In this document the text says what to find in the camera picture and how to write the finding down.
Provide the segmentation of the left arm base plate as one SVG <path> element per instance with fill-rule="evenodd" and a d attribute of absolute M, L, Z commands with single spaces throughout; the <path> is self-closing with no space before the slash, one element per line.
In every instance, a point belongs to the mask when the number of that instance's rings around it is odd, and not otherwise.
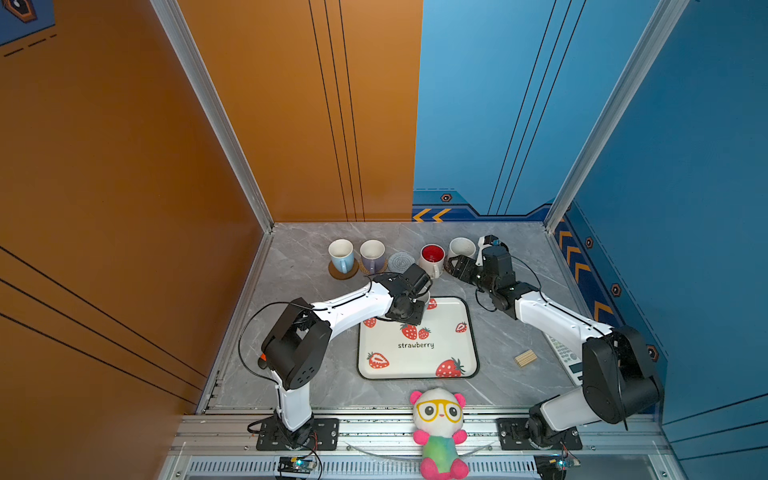
<path fill-rule="evenodd" d="M 248 426 L 254 434 L 258 451 L 307 450 L 334 451 L 339 439 L 338 418 L 311 418 L 296 431 L 290 431 L 272 415 Z"/>

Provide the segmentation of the blue mug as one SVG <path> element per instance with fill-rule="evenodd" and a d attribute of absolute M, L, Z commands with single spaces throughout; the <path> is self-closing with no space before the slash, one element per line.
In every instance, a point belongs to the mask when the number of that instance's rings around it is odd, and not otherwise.
<path fill-rule="evenodd" d="M 342 273 L 347 273 L 351 269 L 355 258 L 354 246 L 350 240 L 337 239 L 332 241 L 328 247 L 328 253 L 331 256 L 331 261 Z"/>

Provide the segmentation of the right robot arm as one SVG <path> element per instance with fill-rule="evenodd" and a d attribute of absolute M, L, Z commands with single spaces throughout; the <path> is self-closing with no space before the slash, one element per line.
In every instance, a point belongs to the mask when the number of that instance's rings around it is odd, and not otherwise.
<path fill-rule="evenodd" d="M 624 325 L 613 327 L 570 310 L 517 278 L 515 257 L 493 235 L 479 240 L 475 259 L 445 260 L 445 272 L 489 295 L 495 310 L 556 339 L 582 365 L 581 384 L 542 401 L 513 434 L 534 447 L 558 446 L 580 425 L 619 424 L 663 400 L 664 387 L 644 336 Z"/>

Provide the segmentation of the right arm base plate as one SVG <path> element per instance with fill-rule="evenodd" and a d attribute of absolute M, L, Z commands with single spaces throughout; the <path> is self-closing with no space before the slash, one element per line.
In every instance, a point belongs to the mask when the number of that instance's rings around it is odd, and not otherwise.
<path fill-rule="evenodd" d="M 496 420 L 501 448 L 507 450 L 583 449 L 581 436 L 575 427 L 554 431 L 536 418 L 499 418 Z"/>

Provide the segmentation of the light brown wooden coaster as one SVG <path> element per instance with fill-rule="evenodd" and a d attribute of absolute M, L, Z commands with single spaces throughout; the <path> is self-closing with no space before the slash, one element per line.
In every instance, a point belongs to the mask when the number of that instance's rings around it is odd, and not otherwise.
<path fill-rule="evenodd" d="M 347 273 L 342 273 L 336 268 L 335 264 L 330 261 L 328 263 L 328 273 L 332 278 L 336 280 L 345 281 L 353 278 L 358 273 L 359 267 L 359 261 L 355 259 L 352 263 L 351 269 Z"/>

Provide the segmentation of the white mug purple handle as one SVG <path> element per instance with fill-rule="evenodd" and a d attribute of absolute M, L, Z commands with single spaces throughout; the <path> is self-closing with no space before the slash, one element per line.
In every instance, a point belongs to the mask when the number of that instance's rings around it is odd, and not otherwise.
<path fill-rule="evenodd" d="M 366 274 L 375 274 L 384 270 L 386 247 L 375 239 L 366 240 L 360 246 L 360 263 Z"/>

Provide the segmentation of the grey blue rope coaster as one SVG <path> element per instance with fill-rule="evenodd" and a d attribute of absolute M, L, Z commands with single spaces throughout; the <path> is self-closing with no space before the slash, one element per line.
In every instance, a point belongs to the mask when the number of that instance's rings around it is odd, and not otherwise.
<path fill-rule="evenodd" d="M 405 273 L 416 262 L 413 256 L 406 252 L 392 254 L 387 262 L 388 271 L 392 273 Z"/>

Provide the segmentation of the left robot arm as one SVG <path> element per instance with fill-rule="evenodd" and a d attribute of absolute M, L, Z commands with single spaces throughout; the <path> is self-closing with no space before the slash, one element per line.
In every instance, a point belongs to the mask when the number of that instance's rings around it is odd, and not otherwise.
<path fill-rule="evenodd" d="M 287 301 L 261 346 L 258 367 L 275 383 L 271 424 L 281 442 L 301 448 L 312 438 L 310 382 L 331 341 L 371 318 L 418 326 L 426 311 L 430 276 L 412 264 L 403 273 L 372 274 L 365 286 L 340 297 L 310 303 Z"/>

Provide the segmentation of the red interior mug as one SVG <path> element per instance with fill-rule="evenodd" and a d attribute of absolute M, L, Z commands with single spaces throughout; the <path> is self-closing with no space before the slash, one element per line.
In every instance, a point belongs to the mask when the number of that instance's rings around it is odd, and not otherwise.
<path fill-rule="evenodd" d="M 425 245 L 419 254 L 418 265 L 431 279 L 437 279 L 444 270 L 445 250 L 436 244 Z"/>

